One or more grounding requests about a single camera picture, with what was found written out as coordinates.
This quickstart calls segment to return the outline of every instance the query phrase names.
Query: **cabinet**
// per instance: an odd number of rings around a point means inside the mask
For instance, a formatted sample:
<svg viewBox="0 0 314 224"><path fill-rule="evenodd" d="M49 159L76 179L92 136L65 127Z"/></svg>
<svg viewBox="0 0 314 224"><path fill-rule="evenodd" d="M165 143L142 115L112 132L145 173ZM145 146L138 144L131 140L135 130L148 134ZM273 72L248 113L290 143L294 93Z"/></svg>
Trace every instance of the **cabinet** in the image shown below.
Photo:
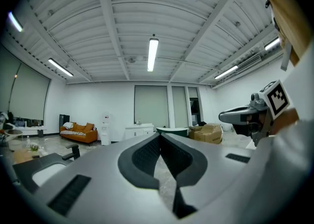
<svg viewBox="0 0 314 224"><path fill-rule="evenodd" d="M147 135L154 132L153 124L133 125L126 127L125 139L131 139L142 135Z"/></svg>

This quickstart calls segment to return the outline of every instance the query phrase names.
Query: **window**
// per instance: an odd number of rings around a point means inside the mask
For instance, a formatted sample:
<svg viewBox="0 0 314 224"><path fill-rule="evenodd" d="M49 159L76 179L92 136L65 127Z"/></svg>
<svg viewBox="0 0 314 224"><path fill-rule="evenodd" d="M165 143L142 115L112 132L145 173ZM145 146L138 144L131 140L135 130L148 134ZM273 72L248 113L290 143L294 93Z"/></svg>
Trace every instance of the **window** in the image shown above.
<svg viewBox="0 0 314 224"><path fill-rule="evenodd" d="M190 106L192 114L192 125L197 125L201 122L200 106L198 102L197 88L188 88L190 97Z"/></svg>
<svg viewBox="0 0 314 224"><path fill-rule="evenodd" d="M15 118L31 119L31 124L42 124L50 79L20 63L3 47L0 48L0 57L1 70L4 69L1 77L6 76L0 79L1 88L5 87L1 92L1 110L12 112Z"/></svg>
<svg viewBox="0 0 314 224"><path fill-rule="evenodd" d="M135 86L134 121L169 127L167 87Z"/></svg>
<svg viewBox="0 0 314 224"><path fill-rule="evenodd" d="M172 87L176 128L188 127L184 87Z"/></svg>

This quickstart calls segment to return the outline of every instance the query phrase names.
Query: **white wall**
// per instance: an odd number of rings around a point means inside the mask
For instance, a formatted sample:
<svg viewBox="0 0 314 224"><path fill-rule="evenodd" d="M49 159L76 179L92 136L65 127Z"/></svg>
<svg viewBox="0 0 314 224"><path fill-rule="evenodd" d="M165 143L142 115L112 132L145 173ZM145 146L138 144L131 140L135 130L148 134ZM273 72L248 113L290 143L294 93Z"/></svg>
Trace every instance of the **white wall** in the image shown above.
<svg viewBox="0 0 314 224"><path fill-rule="evenodd" d="M59 115L68 114L65 92L66 85L64 83L54 79L50 81L44 118L44 125L47 130L44 131L44 134L59 133Z"/></svg>
<svg viewBox="0 0 314 224"><path fill-rule="evenodd" d="M94 124L100 129L101 118L109 114L110 140L121 141L125 127L134 120L134 84L72 84L66 92L70 121L80 125Z"/></svg>
<svg viewBox="0 0 314 224"><path fill-rule="evenodd" d="M218 109L223 112L227 109L247 105L250 102L252 93L256 93L272 81L283 82L293 70L289 62L287 71L280 69L282 60L268 64L257 72L250 74L240 80L229 83L217 89Z"/></svg>
<svg viewBox="0 0 314 224"><path fill-rule="evenodd" d="M80 125L87 122L95 124L100 129L101 118L106 112L110 117L110 140L121 141L125 138L125 127L131 126L134 120L134 86L159 85L167 83L157 82L116 82L96 84L71 84L66 86L66 104L70 120ZM171 84L173 86L199 87L203 104L205 122L216 122L218 115L214 111L213 98L215 91L203 85ZM174 115L169 110L169 121Z"/></svg>
<svg viewBox="0 0 314 224"><path fill-rule="evenodd" d="M208 86L199 86L198 94L201 97L200 110L203 112L203 120L206 123L219 123L217 92Z"/></svg>

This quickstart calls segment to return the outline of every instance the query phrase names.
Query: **cardboard box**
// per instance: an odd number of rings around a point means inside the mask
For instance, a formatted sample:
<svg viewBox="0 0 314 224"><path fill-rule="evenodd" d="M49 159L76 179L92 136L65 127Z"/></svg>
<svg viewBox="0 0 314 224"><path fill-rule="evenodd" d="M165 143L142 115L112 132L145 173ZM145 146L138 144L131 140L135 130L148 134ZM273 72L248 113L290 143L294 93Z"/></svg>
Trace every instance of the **cardboard box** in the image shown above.
<svg viewBox="0 0 314 224"><path fill-rule="evenodd" d="M188 130L188 137L189 137L190 139L195 140L194 133L200 131L201 129L202 129L202 126L192 126L192 127L189 127L189 130Z"/></svg>
<svg viewBox="0 0 314 224"><path fill-rule="evenodd" d="M200 131L194 132L194 137L197 141L220 144L222 141L220 124L206 124Z"/></svg>

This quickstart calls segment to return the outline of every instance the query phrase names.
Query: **cushion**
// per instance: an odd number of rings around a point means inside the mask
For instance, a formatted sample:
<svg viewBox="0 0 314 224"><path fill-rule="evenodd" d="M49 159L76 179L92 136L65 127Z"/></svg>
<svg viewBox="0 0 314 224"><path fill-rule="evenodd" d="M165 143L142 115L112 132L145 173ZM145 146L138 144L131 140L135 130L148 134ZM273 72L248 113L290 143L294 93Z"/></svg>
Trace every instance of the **cushion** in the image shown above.
<svg viewBox="0 0 314 224"><path fill-rule="evenodd" d="M85 125L79 125L79 124L77 124L77 125L76 125L76 128L75 128L75 131L76 131L76 132L82 132L82 131L84 130L84 128L85 128Z"/></svg>
<svg viewBox="0 0 314 224"><path fill-rule="evenodd" d="M77 124L75 122L72 122L72 123L73 123L73 128L71 128L70 131L75 131L77 128Z"/></svg>
<svg viewBox="0 0 314 224"><path fill-rule="evenodd" d="M74 131L62 131L61 134L63 134L63 135L80 135L80 136L86 135L83 132L74 132Z"/></svg>
<svg viewBox="0 0 314 224"><path fill-rule="evenodd" d="M67 130L69 130L69 129L73 128L73 123L71 123L71 122L66 122L66 123L63 124L63 126L64 126L65 128L67 128Z"/></svg>
<svg viewBox="0 0 314 224"><path fill-rule="evenodd" d="M94 128L94 124L87 123L83 132L90 132Z"/></svg>

